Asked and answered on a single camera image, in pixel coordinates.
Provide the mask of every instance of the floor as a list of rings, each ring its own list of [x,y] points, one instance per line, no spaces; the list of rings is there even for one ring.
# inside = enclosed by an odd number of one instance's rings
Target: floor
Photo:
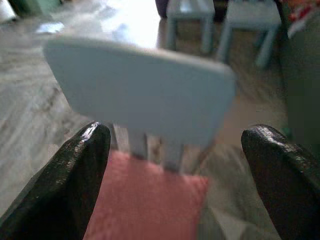
[[[0,25],[0,215],[30,177],[91,119],[73,112],[42,54],[54,35],[36,34],[41,23],[59,21],[63,35],[108,39],[144,48],[163,48],[166,20],[153,0],[75,0],[56,11]],[[199,22],[178,25],[177,50],[200,53]],[[254,64],[255,34],[234,33],[229,64],[238,75],[236,97],[213,144],[203,151],[185,146],[182,171],[211,179],[198,239],[279,239],[258,196],[241,147],[242,131],[254,124],[281,131],[287,125],[277,48],[268,69]],[[129,151],[125,129],[116,127],[119,148]],[[160,163],[162,141],[148,136],[149,160]]]

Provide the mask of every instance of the pink seat pad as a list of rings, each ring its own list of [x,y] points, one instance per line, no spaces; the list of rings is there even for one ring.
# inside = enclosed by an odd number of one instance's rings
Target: pink seat pad
[[[84,240],[194,240],[208,179],[111,151]]]

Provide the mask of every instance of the red object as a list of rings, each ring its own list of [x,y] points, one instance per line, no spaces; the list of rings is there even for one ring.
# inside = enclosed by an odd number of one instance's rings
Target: red object
[[[84,240],[195,240],[208,179],[111,151]]]

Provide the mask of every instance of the gray floor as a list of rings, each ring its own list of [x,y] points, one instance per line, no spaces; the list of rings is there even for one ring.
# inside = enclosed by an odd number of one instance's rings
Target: gray floor
[[[67,2],[49,15],[0,25],[0,215],[61,144],[90,121],[70,109],[43,57],[44,43],[54,36],[35,29],[50,21],[62,22],[64,35],[164,46],[166,20],[150,0]],[[211,55],[200,54],[200,29],[199,22],[179,24],[177,50],[214,61],[221,26],[216,25]],[[205,152],[184,149],[183,171],[210,177],[199,239],[278,239],[240,142],[242,131],[253,124],[278,130],[287,124],[277,49],[269,68],[258,69],[254,39],[251,32],[234,33],[230,65],[238,75],[237,94],[213,144]],[[125,129],[116,132],[120,149],[129,151]],[[149,159],[160,163],[161,140],[149,136],[148,143]]]

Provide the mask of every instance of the green object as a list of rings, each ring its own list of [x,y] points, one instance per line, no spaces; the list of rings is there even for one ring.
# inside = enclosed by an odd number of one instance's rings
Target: green object
[[[60,0],[15,0],[15,10],[19,15],[47,14],[61,5]]]

